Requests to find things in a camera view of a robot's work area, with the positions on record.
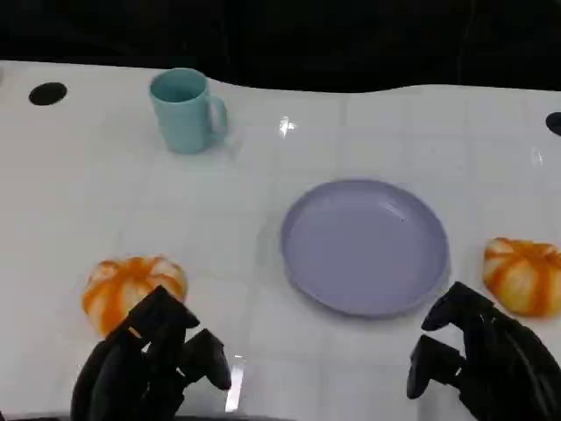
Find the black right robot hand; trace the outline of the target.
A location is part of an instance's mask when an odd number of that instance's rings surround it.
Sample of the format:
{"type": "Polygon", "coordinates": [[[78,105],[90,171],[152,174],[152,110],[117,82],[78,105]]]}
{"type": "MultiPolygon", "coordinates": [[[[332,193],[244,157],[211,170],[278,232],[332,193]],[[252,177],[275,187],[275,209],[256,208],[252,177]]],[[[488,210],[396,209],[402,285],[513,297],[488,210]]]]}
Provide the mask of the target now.
{"type": "Polygon", "coordinates": [[[447,325],[462,331],[465,350],[423,334],[410,356],[408,398],[438,382],[457,389],[478,420],[560,418],[560,366],[532,330],[462,282],[433,304],[422,329],[447,325]]]}

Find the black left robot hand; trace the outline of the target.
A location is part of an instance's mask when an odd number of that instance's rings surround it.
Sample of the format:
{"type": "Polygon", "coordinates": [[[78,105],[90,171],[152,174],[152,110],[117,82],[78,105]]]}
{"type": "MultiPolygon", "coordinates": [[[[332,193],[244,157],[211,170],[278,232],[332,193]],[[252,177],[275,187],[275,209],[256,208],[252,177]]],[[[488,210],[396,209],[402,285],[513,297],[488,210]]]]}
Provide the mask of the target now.
{"type": "Polygon", "coordinates": [[[189,385],[207,378],[231,387],[223,343],[164,287],[138,303],[99,342],[74,386],[73,420],[172,420],[189,385]]]}

